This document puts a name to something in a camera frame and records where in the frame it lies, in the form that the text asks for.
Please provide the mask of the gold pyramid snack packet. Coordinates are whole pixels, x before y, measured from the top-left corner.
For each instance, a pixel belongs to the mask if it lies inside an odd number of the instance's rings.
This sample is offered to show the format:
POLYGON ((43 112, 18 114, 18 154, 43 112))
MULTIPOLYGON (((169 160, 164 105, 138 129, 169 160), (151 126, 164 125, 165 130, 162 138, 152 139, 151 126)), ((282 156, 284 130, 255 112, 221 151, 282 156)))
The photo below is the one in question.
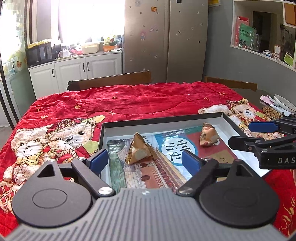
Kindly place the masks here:
POLYGON ((128 150, 125 162, 128 165, 132 165, 147 157, 157 158, 157 154, 140 133, 136 132, 128 150))

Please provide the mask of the brown beaded mat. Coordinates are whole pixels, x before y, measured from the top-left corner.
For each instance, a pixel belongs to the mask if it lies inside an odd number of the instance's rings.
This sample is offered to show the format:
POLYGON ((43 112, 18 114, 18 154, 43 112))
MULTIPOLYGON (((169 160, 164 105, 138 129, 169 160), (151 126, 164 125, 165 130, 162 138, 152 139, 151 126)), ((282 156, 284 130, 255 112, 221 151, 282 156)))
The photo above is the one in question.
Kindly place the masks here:
POLYGON ((262 112, 271 120, 278 120, 282 118, 282 114, 270 106, 263 107, 262 112))

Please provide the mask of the white plate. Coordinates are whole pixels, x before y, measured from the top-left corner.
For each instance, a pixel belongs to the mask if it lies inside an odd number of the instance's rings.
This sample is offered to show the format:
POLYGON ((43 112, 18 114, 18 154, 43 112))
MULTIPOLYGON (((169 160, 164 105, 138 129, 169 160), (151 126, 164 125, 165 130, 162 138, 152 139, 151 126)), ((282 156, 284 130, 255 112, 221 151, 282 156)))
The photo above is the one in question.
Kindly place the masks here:
POLYGON ((286 111, 289 111, 291 113, 296 112, 296 106, 292 104, 290 101, 288 101, 287 99, 285 99, 284 97, 279 96, 277 94, 275 94, 273 97, 276 103, 279 104, 286 111))

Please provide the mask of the red teddy bear quilt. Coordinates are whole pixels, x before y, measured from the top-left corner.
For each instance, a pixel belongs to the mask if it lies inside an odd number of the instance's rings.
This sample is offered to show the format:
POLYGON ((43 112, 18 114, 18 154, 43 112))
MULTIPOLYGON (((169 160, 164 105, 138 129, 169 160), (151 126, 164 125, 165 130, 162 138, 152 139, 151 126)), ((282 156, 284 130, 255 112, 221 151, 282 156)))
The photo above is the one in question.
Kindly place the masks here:
POLYGON ((104 123, 207 113, 226 114, 244 137, 295 136, 251 132, 251 122, 270 120, 222 84, 116 85, 40 98, 1 150, 1 240, 295 240, 295 169, 260 177, 242 159, 219 162, 199 196, 178 196, 179 187, 92 197, 78 183, 71 163, 101 150, 104 123))

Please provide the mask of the black shallow box tray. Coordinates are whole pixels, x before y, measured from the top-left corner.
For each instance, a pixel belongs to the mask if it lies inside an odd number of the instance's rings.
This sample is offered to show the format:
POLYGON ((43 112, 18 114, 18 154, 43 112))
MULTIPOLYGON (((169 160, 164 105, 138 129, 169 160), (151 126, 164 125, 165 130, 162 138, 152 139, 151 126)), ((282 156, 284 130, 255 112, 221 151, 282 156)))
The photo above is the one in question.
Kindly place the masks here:
POLYGON ((242 159, 260 177, 266 175, 268 170, 260 169, 252 154, 229 147, 231 136, 244 137, 245 133, 224 113, 104 123, 99 147, 107 150, 109 160, 100 178, 115 191, 121 188, 177 190, 192 176, 182 165, 184 151, 203 159, 213 158, 222 164, 242 159), (203 123, 214 126, 219 136, 218 141, 209 147, 200 145, 203 123), (128 165, 125 159, 136 132, 155 150, 157 158, 147 157, 128 165))

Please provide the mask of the white kitchen cabinet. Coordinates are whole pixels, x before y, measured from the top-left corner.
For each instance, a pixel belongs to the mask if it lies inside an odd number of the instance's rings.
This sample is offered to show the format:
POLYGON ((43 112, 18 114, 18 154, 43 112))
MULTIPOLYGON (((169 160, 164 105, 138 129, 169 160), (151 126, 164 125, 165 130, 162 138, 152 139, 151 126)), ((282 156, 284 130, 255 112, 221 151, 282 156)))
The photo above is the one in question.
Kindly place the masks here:
POLYGON ((69 57, 29 68, 36 98, 67 91, 68 82, 122 74, 122 51, 69 57))

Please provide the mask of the green sign card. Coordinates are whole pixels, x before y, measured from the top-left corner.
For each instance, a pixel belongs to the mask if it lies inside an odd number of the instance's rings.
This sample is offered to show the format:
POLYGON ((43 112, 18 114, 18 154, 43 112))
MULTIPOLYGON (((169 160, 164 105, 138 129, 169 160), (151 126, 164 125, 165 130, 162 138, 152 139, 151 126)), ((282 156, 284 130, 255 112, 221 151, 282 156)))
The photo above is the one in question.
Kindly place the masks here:
POLYGON ((253 37, 256 34, 256 29, 245 24, 239 27, 239 45, 250 47, 253 42, 253 37))

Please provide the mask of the dark wooden chair back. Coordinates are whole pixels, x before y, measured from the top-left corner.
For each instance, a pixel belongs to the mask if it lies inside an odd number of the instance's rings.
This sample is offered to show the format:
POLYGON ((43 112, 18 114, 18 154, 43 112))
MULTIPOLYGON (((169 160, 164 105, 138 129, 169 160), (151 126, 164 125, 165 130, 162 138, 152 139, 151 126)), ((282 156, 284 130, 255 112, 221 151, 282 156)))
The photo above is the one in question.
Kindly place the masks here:
POLYGON ((114 76, 99 77, 85 80, 68 81, 68 91, 80 91, 90 88, 114 86, 114 85, 138 85, 151 84, 150 71, 126 73, 114 76))

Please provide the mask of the white mug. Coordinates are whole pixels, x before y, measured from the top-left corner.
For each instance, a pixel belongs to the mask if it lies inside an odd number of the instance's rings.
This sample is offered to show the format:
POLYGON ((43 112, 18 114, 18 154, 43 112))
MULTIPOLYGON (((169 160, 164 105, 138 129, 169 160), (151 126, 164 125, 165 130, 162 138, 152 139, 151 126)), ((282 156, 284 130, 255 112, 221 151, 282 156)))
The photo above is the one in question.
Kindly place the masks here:
POLYGON ((70 56, 71 56, 71 53, 69 50, 62 50, 58 53, 58 58, 65 58, 70 56))

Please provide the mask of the cream plastic container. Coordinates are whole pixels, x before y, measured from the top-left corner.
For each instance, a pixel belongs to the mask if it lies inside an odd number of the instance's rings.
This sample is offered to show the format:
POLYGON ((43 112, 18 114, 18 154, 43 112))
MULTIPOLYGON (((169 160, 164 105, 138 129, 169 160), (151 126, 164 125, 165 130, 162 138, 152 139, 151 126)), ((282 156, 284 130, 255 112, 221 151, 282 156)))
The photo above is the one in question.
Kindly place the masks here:
POLYGON ((93 54, 99 52, 99 43, 89 43, 81 46, 82 54, 93 54))

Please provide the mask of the black microwave oven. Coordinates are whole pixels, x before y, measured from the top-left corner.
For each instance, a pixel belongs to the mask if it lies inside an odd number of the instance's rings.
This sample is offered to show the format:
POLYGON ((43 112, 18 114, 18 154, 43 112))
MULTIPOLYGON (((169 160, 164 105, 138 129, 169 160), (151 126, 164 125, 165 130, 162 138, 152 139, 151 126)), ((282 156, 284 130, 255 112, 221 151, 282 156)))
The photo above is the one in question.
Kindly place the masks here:
POLYGON ((51 42, 38 44, 27 49, 28 67, 37 66, 40 64, 53 61, 52 44, 51 42))

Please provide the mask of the silver double door refrigerator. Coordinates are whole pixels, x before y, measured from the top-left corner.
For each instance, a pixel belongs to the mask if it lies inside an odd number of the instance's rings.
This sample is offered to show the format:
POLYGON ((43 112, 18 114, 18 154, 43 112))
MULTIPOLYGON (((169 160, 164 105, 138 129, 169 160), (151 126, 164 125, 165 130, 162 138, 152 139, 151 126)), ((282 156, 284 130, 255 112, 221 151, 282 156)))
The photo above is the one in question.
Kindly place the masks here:
POLYGON ((149 71, 152 83, 202 80, 208 1, 125 1, 123 71, 149 71))

